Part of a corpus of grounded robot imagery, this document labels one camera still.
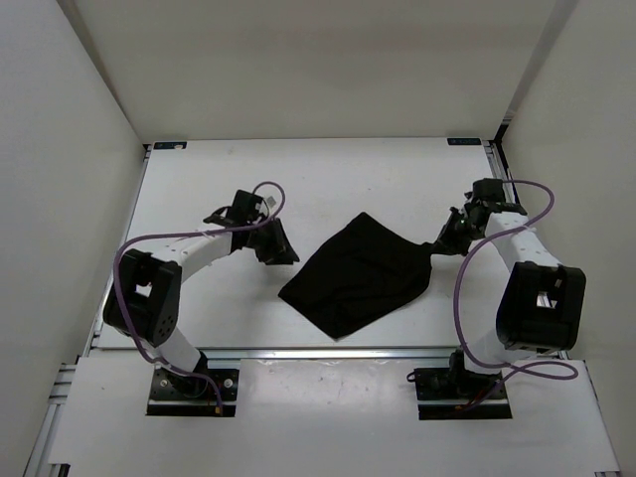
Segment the black skirt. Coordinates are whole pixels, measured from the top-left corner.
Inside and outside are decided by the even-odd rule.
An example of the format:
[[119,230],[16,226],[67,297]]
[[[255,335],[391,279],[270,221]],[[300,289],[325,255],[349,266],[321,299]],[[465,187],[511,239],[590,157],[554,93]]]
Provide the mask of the black skirt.
[[431,256],[431,243],[409,241],[360,213],[311,255],[278,297],[340,340],[424,293]]

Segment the right blue corner label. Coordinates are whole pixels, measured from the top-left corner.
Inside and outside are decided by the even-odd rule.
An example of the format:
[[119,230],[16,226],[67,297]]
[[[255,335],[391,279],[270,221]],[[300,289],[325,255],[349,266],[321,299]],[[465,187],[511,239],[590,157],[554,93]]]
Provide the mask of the right blue corner label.
[[480,146],[482,141],[479,138],[448,137],[447,144],[449,146]]

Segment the blue corner label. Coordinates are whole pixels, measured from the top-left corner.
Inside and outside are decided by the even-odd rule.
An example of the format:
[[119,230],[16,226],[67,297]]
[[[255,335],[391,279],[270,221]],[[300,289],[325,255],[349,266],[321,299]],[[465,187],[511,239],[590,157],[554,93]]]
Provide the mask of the blue corner label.
[[449,146],[480,146],[482,141],[479,138],[448,137],[447,144]]
[[188,145],[187,141],[162,141],[153,144],[154,150],[183,150]]

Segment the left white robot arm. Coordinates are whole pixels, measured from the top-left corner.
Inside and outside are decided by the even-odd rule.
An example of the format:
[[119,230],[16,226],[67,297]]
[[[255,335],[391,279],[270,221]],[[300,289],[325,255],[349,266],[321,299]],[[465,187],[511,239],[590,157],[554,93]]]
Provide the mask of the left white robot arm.
[[179,238],[157,252],[131,248],[120,259],[119,285],[109,291],[102,312],[105,324],[130,338],[136,336],[149,358],[174,372],[174,386],[187,398],[196,398],[207,389],[209,379],[203,353],[178,329],[181,287],[188,278],[245,247],[254,251],[265,265],[291,265],[299,261],[281,220],[263,213],[229,219],[222,215],[228,207],[204,219],[215,230]]

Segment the left blue corner label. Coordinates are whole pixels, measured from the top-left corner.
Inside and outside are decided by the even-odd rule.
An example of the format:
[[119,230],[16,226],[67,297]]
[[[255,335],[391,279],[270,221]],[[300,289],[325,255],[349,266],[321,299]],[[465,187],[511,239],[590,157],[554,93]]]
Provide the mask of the left blue corner label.
[[183,150],[188,145],[187,141],[162,141],[153,144],[154,150]]

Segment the aluminium front rail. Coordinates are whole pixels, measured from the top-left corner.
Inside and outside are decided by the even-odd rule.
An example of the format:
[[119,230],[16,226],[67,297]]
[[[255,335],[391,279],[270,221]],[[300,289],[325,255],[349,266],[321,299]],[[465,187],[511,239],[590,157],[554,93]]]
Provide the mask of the aluminium front rail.
[[443,359],[454,347],[437,348],[208,348],[212,360],[342,360],[342,359]]

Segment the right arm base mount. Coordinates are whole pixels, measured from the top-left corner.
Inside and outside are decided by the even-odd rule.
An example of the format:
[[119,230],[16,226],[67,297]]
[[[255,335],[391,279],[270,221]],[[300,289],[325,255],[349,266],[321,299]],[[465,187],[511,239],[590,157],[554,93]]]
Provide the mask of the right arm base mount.
[[511,419],[502,379],[501,373],[468,371],[461,350],[450,355],[446,368],[415,368],[406,375],[415,386],[419,420]]

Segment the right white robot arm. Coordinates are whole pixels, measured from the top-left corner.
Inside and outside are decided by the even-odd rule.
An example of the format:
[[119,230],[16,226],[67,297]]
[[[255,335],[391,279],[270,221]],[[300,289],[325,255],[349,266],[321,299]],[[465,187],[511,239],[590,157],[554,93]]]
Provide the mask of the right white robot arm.
[[[519,205],[472,199],[450,215],[432,250],[464,258],[455,279],[452,313],[461,363],[446,373],[449,390],[467,398],[504,368],[538,355],[567,351],[576,343],[586,276],[566,266],[541,242]],[[473,339],[463,330],[461,295],[471,260],[484,247],[497,250],[509,277],[490,329]]]

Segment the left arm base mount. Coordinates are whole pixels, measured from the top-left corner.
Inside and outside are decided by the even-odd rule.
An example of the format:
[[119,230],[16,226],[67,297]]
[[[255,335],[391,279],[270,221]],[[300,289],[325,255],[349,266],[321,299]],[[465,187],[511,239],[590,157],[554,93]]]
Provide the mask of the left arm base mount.
[[156,366],[150,384],[146,414],[169,417],[234,417],[239,393],[239,368],[215,365],[198,366],[217,386],[207,380],[183,377]]

